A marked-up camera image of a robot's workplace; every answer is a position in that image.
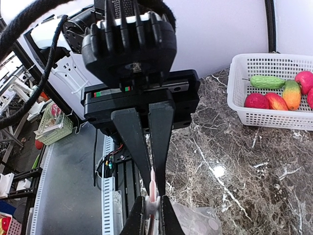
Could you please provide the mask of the dark red toy fruit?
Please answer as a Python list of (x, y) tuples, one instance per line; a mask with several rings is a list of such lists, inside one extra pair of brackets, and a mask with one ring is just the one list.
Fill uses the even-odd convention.
[(244, 107), (255, 109), (269, 109), (269, 102), (264, 95), (259, 93), (251, 93), (246, 97)]

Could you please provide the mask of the red orange toy mango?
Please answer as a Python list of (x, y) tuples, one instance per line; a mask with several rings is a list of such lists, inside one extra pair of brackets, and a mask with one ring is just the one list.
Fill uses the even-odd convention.
[(269, 108), (272, 110), (281, 110), (281, 111), (288, 111), (288, 107), (284, 99), (276, 94), (276, 93), (267, 93), (265, 95), (266, 99), (269, 103)]

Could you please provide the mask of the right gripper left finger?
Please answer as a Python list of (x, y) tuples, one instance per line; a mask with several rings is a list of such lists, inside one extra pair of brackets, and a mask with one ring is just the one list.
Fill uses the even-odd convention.
[(136, 198), (132, 210), (120, 235), (145, 235), (146, 201), (143, 196)]

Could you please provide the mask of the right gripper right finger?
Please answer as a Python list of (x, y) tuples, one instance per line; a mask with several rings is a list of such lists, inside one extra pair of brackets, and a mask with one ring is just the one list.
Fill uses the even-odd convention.
[(185, 235), (168, 196), (160, 199), (160, 234)]

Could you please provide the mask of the clear dotted zip top bag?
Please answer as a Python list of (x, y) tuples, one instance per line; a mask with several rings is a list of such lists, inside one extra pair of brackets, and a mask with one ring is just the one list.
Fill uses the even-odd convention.
[[(155, 171), (151, 169), (150, 193), (145, 197), (147, 234), (157, 235), (161, 225), (161, 197), (159, 196)], [(222, 226), (214, 210), (209, 207), (190, 209), (177, 202), (170, 203), (178, 222), (186, 235), (221, 235)]]

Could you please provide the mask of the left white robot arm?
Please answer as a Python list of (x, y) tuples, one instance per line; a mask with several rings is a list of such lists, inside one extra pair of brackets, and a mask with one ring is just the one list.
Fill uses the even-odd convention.
[(63, 23), (51, 70), (161, 196), (172, 130), (191, 124), (200, 100), (197, 72), (172, 70), (176, 53), (176, 19), (163, 1), (96, 0)]

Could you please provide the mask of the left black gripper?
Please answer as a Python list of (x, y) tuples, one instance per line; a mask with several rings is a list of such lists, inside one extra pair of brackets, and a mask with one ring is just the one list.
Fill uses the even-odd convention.
[(195, 70), (172, 71), (177, 54), (176, 18), (162, 0), (97, 0), (81, 54), (100, 84), (81, 94), (84, 117), (106, 135), (119, 133), (145, 188), (151, 151), (160, 196), (172, 129), (191, 124), (199, 103)]

